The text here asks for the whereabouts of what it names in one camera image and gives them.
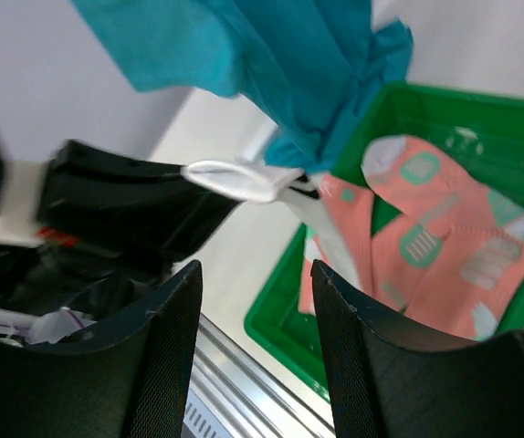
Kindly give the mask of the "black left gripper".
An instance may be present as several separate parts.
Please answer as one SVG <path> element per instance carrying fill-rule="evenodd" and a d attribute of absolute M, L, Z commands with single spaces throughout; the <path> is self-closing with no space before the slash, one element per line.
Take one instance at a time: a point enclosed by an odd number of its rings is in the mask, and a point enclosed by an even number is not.
<path fill-rule="evenodd" d="M 37 219 L 69 245 L 0 245 L 0 309 L 107 315 L 162 285 L 236 209 L 178 164 L 138 161 L 78 141 L 51 159 Z"/>

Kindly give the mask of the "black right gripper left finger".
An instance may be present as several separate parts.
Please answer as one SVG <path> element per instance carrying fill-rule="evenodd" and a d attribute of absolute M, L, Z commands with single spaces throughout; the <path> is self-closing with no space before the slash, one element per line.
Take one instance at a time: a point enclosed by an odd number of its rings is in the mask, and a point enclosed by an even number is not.
<path fill-rule="evenodd" d="M 161 288 L 149 316 L 141 366 L 123 426 L 124 437 L 179 437 L 193 367 L 203 296 L 202 266 L 192 261 Z"/>

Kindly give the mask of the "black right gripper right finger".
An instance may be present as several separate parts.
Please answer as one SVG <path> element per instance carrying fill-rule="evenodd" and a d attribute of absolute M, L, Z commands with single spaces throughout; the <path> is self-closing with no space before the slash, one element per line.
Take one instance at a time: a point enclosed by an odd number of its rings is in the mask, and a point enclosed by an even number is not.
<path fill-rule="evenodd" d="M 338 437 L 405 437 L 398 420 L 403 411 L 389 395 L 377 361 L 394 332 L 403 328 L 402 314 L 356 290 L 327 264 L 311 268 L 313 300 Z"/>

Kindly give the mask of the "white striped sock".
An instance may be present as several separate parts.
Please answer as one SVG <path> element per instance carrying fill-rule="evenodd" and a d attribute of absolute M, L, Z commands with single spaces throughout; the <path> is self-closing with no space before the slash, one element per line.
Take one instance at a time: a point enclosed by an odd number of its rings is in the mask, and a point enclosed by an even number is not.
<path fill-rule="evenodd" d="M 244 161 L 204 160 L 185 165 L 182 176 L 240 203 L 284 203 L 319 238 L 305 254 L 311 259 L 320 256 L 355 288 L 363 289 L 351 250 L 335 224 L 334 215 L 328 212 L 328 197 L 304 170 Z"/>

